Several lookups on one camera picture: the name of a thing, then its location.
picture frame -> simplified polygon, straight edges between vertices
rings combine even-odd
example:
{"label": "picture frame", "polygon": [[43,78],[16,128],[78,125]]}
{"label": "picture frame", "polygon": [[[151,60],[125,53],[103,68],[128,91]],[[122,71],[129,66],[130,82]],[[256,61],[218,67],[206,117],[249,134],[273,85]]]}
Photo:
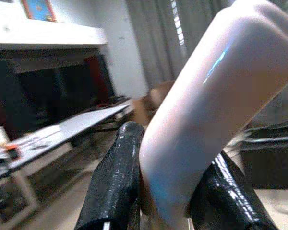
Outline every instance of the picture frame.
{"label": "picture frame", "polygon": [[22,4],[29,19],[57,21],[49,0],[22,0]]}

white curved tube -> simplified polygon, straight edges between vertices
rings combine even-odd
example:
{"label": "white curved tube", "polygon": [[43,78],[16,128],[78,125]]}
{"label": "white curved tube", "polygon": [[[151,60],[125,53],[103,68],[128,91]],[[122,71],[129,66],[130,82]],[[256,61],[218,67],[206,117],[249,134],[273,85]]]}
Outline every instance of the white curved tube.
{"label": "white curved tube", "polygon": [[203,172],[286,84],[288,16],[265,0],[220,11],[144,135],[143,210],[182,229]]}

gray curtain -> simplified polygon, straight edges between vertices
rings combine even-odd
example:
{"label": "gray curtain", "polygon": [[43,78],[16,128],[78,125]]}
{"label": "gray curtain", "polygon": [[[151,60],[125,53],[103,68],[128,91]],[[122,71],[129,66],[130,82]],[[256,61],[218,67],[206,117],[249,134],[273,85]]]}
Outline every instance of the gray curtain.
{"label": "gray curtain", "polygon": [[[126,0],[149,88],[174,80],[214,16],[235,0]],[[282,6],[283,0],[272,0]],[[184,40],[179,41],[173,6]]]}

white shelf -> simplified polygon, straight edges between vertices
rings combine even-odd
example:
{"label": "white shelf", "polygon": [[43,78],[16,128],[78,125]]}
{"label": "white shelf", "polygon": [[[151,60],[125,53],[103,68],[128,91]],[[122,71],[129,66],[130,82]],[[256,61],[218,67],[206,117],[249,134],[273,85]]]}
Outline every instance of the white shelf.
{"label": "white shelf", "polygon": [[37,20],[0,23],[1,50],[94,48],[106,43],[101,28]]}

floor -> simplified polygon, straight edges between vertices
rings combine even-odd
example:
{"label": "floor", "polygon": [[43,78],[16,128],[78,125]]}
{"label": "floor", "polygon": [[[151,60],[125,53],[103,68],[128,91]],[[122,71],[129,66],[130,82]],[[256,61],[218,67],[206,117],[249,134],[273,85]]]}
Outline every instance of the floor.
{"label": "floor", "polygon": [[[106,152],[111,145],[114,134],[108,137],[102,151]],[[230,157],[243,169],[240,156],[231,153]],[[86,165],[85,174],[74,184],[69,186],[57,198],[53,199],[37,213],[32,215],[16,229],[22,230],[72,230],[79,217],[81,207],[88,189],[94,168],[100,159]],[[257,195],[264,204],[271,218],[280,230],[288,230],[288,190],[256,190]]]}

